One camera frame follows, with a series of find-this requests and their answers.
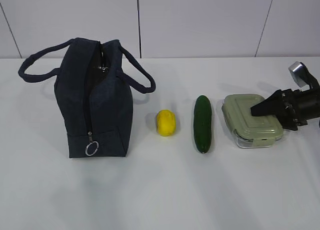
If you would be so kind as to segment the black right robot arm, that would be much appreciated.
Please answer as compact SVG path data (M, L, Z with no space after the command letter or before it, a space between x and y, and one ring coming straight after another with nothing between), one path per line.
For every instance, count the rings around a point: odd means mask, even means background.
M284 129L297 131L308 120L320 116L320 91L317 89L277 90L270 97L251 107L252 116L274 115Z

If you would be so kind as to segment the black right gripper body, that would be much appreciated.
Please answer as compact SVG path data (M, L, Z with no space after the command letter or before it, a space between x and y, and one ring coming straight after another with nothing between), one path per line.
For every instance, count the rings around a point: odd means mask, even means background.
M287 89L282 91L285 116L291 117L297 126L307 125L307 120L315 118L315 90Z

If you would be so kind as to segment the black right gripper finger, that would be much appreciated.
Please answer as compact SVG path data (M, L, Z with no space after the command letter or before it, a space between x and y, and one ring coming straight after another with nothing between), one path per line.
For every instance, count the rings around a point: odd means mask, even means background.
M285 116L285 105L282 97L282 90L276 90L264 101L254 105L250 109L252 116Z
M289 116L276 116L278 121L280 122L283 129L291 130L291 131L298 131L298 126L296 122Z

